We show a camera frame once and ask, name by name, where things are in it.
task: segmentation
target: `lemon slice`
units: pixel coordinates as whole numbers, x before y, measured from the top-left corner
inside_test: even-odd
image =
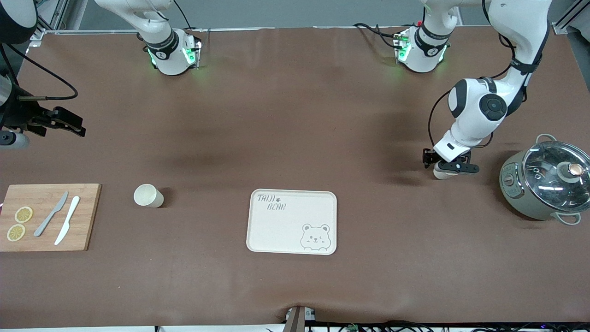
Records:
[[[31,220],[32,217],[33,217],[33,209],[31,209],[28,206],[21,207],[14,214],[14,220],[16,220],[17,223],[26,223],[27,221]]]
[[[21,225],[21,224],[12,225],[12,227],[10,227],[8,229],[8,233],[6,233],[6,238],[10,242],[18,241],[18,240],[22,239],[23,236],[25,236],[25,230],[26,230],[26,228],[24,225]]]

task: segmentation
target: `overturned cup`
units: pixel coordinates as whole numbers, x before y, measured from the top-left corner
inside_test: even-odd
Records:
[[[164,196],[151,184],[142,184],[133,193],[133,200],[139,206],[160,207],[164,203]]]

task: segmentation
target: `knife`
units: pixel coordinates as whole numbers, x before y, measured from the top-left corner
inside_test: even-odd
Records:
[[[43,223],[41,225],[39,225],[39,227],[36,229],[35,233],[33,234],[34,236],[39,237],[39,236],[41,236],[41,234],[43,234],[43,231],[47,227],[47,224],[49,224],[49,221],[51,220],[51,218],[53,218],[53,215],[58,213],[61,210],[61,208],[64,207],[65,200],[67,198],[68,198],[68,192],[66,191],[64,193],[64,195],[61,196],[60,201],[57,202],[57,205],[53,208],[53,211],[49,214],[49,216],[47,216],[47,218],[45,218]]]
[[[72,203],[70,204],[68,215],[65,217],[64,225],[61,227],[60,234],[57,236],[54,245],[59,245],[68,233],[68,230],[70,230],[70,219],[72,218],[72,214],[74,214],[74,210],[78,206],[78,202],[80,202],[80,196],[74,196],[74,198],[72,198]]]

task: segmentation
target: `white tray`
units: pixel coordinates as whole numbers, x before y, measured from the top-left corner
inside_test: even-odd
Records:
[[[336,196],[329,191],[254,190],[246,245],[255,252],[333,254]]]

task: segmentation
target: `pot lid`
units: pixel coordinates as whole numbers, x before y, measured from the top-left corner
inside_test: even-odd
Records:
[[[525,153],[523,173],[527,186],[546,205],[570,213],[590,207],[590,157],[577,147],[537,143]]]

